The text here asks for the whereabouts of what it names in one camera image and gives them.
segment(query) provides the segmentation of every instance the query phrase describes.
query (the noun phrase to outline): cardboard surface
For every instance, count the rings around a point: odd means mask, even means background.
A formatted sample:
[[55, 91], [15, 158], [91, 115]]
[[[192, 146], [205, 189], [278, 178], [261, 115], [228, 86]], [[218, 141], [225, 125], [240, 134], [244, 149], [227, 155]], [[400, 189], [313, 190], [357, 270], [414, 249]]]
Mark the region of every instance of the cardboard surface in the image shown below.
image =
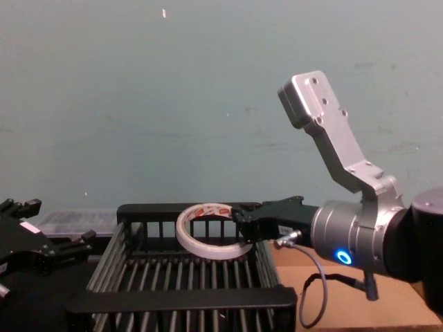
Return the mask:
[[[281, 282], [294, 287], [300, 304], [301, 291], [305, 280], [317, 269], [309, 258], [297, 250], [272, 250]], [[363, 272], [347, 266], [323, 261], [326, 273], [340, 273], [363, 279]], [[325, 315], [315, 329], [349, 331], [381, 329], [390, 331], [443, 331], [442, 321], [430, 311], [419, 293], [408, 283], [376, 275], [379, 300], [370, 302], [365, 293], [337, 281], [328, 281], [329, 297]], [[311, 322], [321, 307], [322, 283], [314, 281], [308, 288], [305, 301], [305, 321]], [[297, 331], [305, 331], [299, 322]]]

